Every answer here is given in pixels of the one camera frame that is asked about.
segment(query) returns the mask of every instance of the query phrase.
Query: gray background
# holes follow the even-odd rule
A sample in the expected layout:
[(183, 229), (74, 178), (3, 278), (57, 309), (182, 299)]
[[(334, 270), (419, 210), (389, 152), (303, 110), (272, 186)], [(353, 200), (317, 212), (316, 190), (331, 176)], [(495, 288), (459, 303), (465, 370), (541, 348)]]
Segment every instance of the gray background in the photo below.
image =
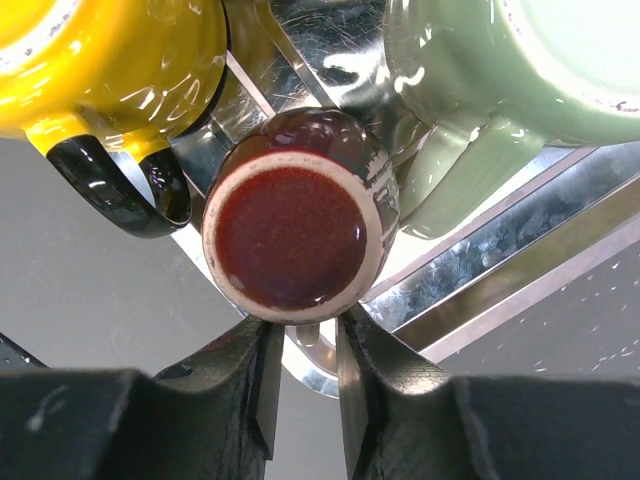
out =
[[(26, 144), (0, 141), (0, 162), (0, 331), (43, 362), (155, 373), (238, 321), (172, 240), (113, 228)], [(634, 245), (443, 365), (640, 375), (639, 255)], [(267, 478), (345, 478), (338, 402), (287, 372)]]

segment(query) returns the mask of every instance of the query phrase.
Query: reflective metal surface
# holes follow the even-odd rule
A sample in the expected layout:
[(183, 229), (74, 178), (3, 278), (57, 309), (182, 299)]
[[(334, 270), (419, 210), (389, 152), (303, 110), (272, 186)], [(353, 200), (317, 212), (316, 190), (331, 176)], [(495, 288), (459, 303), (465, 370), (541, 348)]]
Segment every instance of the reflective metal surface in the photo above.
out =
[[(194, 222), (173, 238), (207, 278), (198, 205), (230, 146), (257, 123), (301, 105), (338, 105), (374, 129), (396, 165), (423, 136), (426, 127), (387, 90), (374, 35), (383, 7), (383, 0), (227, 2), (232, 53), (219, 102), (208, 122), (173, 145), (195, 186)], [(546, 148), (446, 237), (423, 239), (405, 226), (361, 303), (385, 330), (438, 362), (637, 240), (628, 229), (620, 239), (618, 229), (640, 209), (638, 187), (629, 183), (638, 173), (640, 143)], [(319, 332), (287, 327), (283, 365), (336, 397), (335, 322)]]

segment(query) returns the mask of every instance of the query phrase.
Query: black mug handle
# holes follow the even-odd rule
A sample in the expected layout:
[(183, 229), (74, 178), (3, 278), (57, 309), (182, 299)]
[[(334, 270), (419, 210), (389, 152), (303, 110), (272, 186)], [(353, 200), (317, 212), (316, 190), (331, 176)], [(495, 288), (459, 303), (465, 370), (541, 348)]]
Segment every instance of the black mug handle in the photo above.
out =
[(120, 171), (93, 135), (63, 140), (46, 157), (87, 202), (132, 235), (141, 238), (168, 235), (191, 219), (187, 180), (170, 148), (147, 156), (139, 164), (151, 187), (155, 207)]

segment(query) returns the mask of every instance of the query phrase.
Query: mug bottom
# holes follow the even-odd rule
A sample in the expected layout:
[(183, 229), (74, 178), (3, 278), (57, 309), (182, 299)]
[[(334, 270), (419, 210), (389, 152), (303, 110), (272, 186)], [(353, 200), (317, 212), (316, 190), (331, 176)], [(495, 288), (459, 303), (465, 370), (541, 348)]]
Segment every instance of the mug bottom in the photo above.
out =
[(278, 150), (232, 171), (203, 220), (213, 277), (238, 307), (304, 324), (356, 303), (383, 258), (370, 193), (352, 173), (314, 153)]

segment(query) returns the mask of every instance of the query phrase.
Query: mug handle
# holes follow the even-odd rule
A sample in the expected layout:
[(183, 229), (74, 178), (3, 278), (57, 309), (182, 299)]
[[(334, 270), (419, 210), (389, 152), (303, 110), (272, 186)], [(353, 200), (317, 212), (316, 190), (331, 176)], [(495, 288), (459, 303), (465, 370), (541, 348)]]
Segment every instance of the mug handle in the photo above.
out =
[[(478, 129), (477, 138), (472, 134)], [(502, 116), (482, 127), (437, 125), (400, 190), (405, 224), (425, 238), (460, 225), (545, 144), (544, 136)]]
[[(55, 130), (47, 126), (56, 125)], [(140, 238), (169, 235), (191, 219), (191, 196), (171, 149), (148, 153), (139, 167), (155, 206), (133, 186), (100, 141), (77, 117), (48, 118), (25, 129), (27, 137), (69, 184), (98, 212)]]

